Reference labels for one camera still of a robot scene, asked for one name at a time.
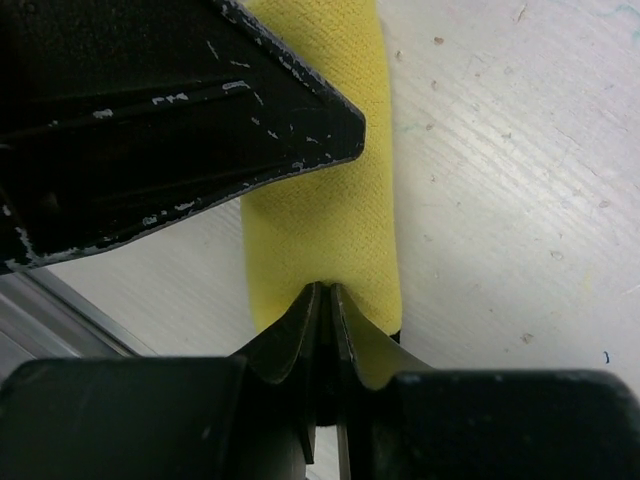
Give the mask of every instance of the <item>brown stain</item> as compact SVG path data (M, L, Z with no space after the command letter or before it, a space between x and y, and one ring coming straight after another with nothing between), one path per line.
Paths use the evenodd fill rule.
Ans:
M522 340L522 343L524 343L525 345L529 345L531 342L533 342L533 338L533 335L531 335L530 333L524 333L520 337L520 340Z

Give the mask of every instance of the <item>yellow towel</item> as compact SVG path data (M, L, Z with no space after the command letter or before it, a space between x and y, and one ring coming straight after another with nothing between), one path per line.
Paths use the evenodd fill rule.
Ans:
M258 330L307 283L344 284L387 334L402 305L393 223L391 99L375 0L258 0L249 9L360 108L364 154L242 198L251 309Z

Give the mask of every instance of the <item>black plastic part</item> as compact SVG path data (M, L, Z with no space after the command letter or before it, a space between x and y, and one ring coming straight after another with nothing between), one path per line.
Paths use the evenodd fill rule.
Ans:
M6 0L0 42L0 273L364 148L358 109L232 0Z
M229 358L26 364L0 412L3 479L302 480L332 416L343 480L640 479L614 376L434 371L337 285Z

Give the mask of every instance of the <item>yellow fabric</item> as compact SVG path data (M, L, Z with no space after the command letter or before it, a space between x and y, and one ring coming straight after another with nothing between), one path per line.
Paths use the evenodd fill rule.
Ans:
M249 9L358 106L367 119L355 162L245 195L242 218L258 330L307 283L346 285L388 334L402 307L392 194L391 99L375 0L258 0Z

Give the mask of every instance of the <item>white tabletop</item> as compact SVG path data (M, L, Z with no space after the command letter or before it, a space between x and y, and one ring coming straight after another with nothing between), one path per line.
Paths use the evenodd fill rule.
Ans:
M640 0L379 7L403 345L438 368L597 368L640 392ZM192 355L253 335L243 268L231 202L51 270L156 352Z

